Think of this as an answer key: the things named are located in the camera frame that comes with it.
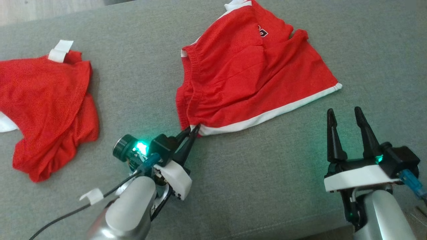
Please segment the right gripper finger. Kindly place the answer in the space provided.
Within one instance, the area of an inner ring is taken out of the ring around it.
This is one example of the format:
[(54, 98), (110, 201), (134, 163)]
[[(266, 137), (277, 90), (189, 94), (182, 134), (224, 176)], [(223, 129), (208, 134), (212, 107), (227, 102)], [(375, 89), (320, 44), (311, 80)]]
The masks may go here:
[(337, 119), (332, 108), (327, 111), (327, 161), (344, 162), (348, 159), (337, 132)]
[(354, 108), (354, 114), (356, 118), (356, 123), (361, 130), (362, 143), (363, 143), (363, 158), (371, 159), (382, 156), (383, 153), (380, 150), (380, 144), (369, 125), (362, 109), (360, 107)]

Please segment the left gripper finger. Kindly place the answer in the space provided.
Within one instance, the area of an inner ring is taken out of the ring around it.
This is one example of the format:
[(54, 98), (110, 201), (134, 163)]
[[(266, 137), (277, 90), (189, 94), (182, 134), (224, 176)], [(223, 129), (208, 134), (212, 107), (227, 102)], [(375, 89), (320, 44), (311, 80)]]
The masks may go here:
[(178, 135), (175, 136), (177, 144), (182, 144), (183, 141), (189, 137), (191, 133), (191, 128), (187, 127), (186, 129), (182, 130)]
[(190, 154), (190, 151), (192, 149), (192, 146), (198, 137), (198, 131), (200, 130), (201, 124), (198, 124), (193, 129), (191, 129), (191, 133), (189, 137), (187, 137), (183, 141), (183, 146), (177, 149), (175, 154), (173, 155), (173, 160), (178, 164), (185, 164), (188, 155)]

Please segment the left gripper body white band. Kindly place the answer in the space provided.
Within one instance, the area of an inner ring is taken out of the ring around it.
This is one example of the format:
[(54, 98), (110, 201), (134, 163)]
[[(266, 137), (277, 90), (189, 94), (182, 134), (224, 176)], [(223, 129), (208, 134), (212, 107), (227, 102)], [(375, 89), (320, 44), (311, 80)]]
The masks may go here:
[(164, 167), (156, 164), (154, 165), (154, 169), (172, 187), (174, 195), (181, 201), (184, 201), (192, 186), (192, 179), (184, 168), (175, 161), (170, 161)]

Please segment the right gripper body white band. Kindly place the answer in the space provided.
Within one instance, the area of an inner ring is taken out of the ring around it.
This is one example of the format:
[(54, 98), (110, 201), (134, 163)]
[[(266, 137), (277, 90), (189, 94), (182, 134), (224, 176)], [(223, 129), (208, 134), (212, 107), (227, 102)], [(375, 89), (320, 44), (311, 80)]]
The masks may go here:
[(324, 177), (327, 192), (335, 192), (356, 187), (397, 183), (398, 179), (390, 178), (379, 166), (382, 156), (368, 159), (354, 159), (330, 163)]

